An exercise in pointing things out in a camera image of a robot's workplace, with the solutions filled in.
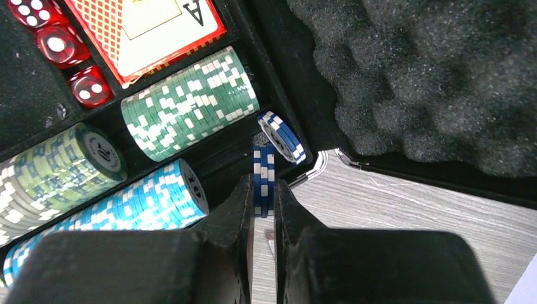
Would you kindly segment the red playing card deck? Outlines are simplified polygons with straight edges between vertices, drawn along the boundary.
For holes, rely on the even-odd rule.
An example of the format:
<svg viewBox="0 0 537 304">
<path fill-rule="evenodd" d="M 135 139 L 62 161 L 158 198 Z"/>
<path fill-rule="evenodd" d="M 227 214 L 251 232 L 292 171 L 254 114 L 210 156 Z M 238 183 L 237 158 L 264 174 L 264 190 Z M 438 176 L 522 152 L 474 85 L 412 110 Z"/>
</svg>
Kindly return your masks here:
<svg viewBox="0 0 537 304">
<path fill-rule="evenodd" d="M 67 1 L 66 5 L 123 88 L 226 32 L 212 1 Z"/>
</svg>

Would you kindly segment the grey camo chip stack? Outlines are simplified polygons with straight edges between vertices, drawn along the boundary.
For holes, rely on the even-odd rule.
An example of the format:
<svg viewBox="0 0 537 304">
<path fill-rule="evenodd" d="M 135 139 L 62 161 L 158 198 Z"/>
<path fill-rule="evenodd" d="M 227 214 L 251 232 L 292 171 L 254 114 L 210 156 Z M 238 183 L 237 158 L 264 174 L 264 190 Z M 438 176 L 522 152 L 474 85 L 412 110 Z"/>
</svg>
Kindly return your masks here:
<svg viewBox="0 0 537 304">
<path fill-rule="evenodd" d="M 121 152 L 103 131 L 83 122 L 1 162 L 1 245 L 126 178 Z"/>
</svg>

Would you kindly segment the blue white chip pair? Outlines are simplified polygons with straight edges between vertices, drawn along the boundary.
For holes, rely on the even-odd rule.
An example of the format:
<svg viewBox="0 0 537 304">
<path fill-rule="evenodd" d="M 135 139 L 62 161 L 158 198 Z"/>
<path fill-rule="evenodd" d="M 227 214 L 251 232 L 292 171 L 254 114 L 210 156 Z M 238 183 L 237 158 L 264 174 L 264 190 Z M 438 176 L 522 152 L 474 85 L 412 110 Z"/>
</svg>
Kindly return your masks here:
<svg viewBox="0 0 537 304">
<path fill-rule="evenodd" d="M 255 182 L 255 216 L 267 218 L 274 214 L 275 149 L 270 143 L 253 150 Z"/>
</svg>

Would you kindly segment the green poker chip stack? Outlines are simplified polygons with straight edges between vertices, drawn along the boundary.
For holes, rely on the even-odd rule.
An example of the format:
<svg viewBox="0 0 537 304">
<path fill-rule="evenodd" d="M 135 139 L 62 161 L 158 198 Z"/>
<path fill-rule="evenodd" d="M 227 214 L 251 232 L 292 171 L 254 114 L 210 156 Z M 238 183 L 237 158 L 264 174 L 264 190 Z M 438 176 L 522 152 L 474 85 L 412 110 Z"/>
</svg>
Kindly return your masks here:
<svg viewBox="0 0 537 304">
<path fill-rule="evenodd" d="M 161 162 L 258 111 L 255 90 L 228 46 L 121 102 L 127 129 Z"/>
</svg>

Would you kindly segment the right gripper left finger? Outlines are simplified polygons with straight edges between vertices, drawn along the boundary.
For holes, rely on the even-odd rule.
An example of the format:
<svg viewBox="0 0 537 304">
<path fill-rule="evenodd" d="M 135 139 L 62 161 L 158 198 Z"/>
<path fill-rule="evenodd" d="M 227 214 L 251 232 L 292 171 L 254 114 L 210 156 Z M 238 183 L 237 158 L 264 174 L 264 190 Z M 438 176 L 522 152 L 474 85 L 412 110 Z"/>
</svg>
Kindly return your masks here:
<svg viewBox="0 0 537 304">
<path fill-rule="evenodd" d="M 255 216 L 253 174 L 195 225 L 204 241 L 194 276 L 193 303 L 251 303 Z"/>
</svg>

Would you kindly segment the light blue chip stack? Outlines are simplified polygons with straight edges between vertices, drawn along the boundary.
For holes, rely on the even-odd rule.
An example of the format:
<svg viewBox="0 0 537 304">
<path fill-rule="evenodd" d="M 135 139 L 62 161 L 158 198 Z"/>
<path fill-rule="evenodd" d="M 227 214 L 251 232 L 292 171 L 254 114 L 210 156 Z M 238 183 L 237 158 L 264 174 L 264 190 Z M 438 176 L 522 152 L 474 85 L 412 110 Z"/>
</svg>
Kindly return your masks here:
<svg viewBox="0 0 537 304">
<path fill-rule="evenodd" d="M 176 160 L 12 247 L 3 263 L 5 285 L 13 285 L 39 241 L 51 234 L 174 230 L 195 223 L 209 212 L 197 175 L 185 160 Z"/>
</svg>

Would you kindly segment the red die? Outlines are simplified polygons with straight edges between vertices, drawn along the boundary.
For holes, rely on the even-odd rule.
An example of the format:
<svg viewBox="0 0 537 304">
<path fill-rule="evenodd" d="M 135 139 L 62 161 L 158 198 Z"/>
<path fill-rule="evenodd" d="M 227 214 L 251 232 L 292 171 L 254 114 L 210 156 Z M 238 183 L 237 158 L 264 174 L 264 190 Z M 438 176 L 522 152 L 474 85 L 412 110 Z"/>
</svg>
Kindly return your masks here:
<svg viewBox="0 0 537 304">
<path fill-rule="evenodd" d="M 91 57 L 71 25 L 57 23 L 44 27 L 36 32 L 35 41 L 41 53 L 59 69 L 73 67 Z"/>
<path fill-rule="evenodd" d="M 68 79 L 68 84 L 75 99 L 86 108 L 97 108 L 114 97 L 110 85 L 97 65 L 91 65 L 75 73 Z"/>
<path fill-rule="evenodd" d="M 7 0 L 9 10 L 24 26 L 41 29 L 45 26 L 66 22 L 65 16 L 55 1 Z"/>
</svg>

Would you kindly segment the black poker chip case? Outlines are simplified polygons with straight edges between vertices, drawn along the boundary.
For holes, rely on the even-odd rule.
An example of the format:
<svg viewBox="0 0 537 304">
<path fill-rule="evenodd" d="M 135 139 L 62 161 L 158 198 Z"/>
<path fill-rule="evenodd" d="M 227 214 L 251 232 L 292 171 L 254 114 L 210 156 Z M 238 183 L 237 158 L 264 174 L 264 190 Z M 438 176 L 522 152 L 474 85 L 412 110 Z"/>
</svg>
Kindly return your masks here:
<svg viewBox="0 0 537 304">
<path fill-rule="evenodd" d="M 317 153 L 358 168 L 536 208 L 535 1 L 215 1 L 217 41 L 124 89 L 65 1 L 91 58 L 59 70 L 1 2 L 1 159 L 86 122 L 154 171 L 120 113 L 123 98 L 226 46 L 239 53 L 262 110 L 287 122 L 306 161 L 277 159 L 291 182 Z M 113 99 L 82 106 L 68 79 L 97 65 Z"/>
</svg>

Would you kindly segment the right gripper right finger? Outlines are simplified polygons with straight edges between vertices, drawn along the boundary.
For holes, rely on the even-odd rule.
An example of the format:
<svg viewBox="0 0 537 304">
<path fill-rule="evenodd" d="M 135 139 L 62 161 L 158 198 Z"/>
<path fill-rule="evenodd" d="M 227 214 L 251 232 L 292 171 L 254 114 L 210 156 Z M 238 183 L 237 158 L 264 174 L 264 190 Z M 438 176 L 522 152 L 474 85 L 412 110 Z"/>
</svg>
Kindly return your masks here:
<svg viewBox="0 0 537 304">
<path fill-rule="evenodd" d="M 276 302 L 310 303 L 308 258 L 301 235 L 325 225 L 298 202 L 282 179 L 274 185 L 274 208 Z"/>
</svg>

